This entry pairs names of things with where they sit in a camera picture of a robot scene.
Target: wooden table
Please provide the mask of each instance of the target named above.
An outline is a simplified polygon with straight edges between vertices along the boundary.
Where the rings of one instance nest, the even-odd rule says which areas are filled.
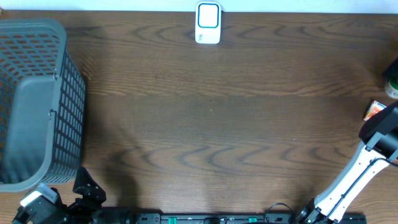
[[[163,212],[300,209],[348,163],[381,72],[398,56],[398,16],[224,13],[198,45],[194,13],[10,11],[51,17],[86,79],[83,166],[105,206]],[[398,221],[388,167],[349,211]],[[73,182],[59,185],[69,204]],[[0,194],[0,223],[24,192]]]

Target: gray plastic basket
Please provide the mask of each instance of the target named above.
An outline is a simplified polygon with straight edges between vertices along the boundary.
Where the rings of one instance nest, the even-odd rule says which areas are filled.
[[[59,184],[80,166],[85,84],[57,21],[0,21],[0,192]]]

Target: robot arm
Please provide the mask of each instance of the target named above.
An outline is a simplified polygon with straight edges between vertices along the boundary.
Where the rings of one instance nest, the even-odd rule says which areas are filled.
[[[362,141],[353,158],[328,189],[315,198],[311,214],[301,222],[338,223],[365,185],[397,159],[397,126],[398,102],[372,117],[359,133]]]

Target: white plug-in device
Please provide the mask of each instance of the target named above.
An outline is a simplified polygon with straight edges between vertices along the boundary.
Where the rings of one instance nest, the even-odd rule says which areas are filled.
[[[197,4],[195,40],[199,44],[217,44],[221,37],[221,5],[203,1]]]

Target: black cable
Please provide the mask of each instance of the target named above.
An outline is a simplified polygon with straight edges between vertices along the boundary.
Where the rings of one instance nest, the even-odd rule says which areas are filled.
[[[313,222],[313,224],[316,224],[316,222],[325,222],[329,219],[329,217],[331,216],[331,214],[333,212],[335,212],[335,210],[337,209],[337,207],[341,204],[341,202],[344,200],[344,198],[346,198],[346,196],[348,195],[348,193],[354,188],[354,186],[358,183],[358,181],[365,175],[365,173],[377,162],[377,161],[385,161],[387,162],[389,165],[392,165],[394,167],[398,167],[398,164],[393,163],[391,160],[386,159],[386,158],[377,158],[374,159],[373,161],[371,161],[371,163],[367,166],[367,168],[361,173],[361,175],[359,175],[359,177],[353,182],[353,184],[351,184],[351,186],[348,188],[348,190],[341,195],[341,198],[339,199],[339,201],[336,203],[336,205],[331,209],[331,211],[329,212],[329,214],[322,220],[316,220]]]
[[[269,218],[267,218],[267,213],[268,213],[268,211],[269,210],[271,210],[271,209],[273,209],[274,207],[276,207],[276,206],[279,206],[279,205],[283,205],[283,206],[285,206],[285,207],[287,207],[289,210],[290,210],[290,212],[291,212],[291,216],[290,216],[290,218],[289,218],[289,223],[292,221],[292,218],[295,216],[295,214],[294,214],[294,211],[293,211],[293,209],[291,209],[289,206],[287,206],[285,203],[275,203],[275,204],[273,204],[273,205],[271,205],[267,210],[266,210],[266,212],[265,212],[265,214],[264,214],[264,222],[269,222]]]

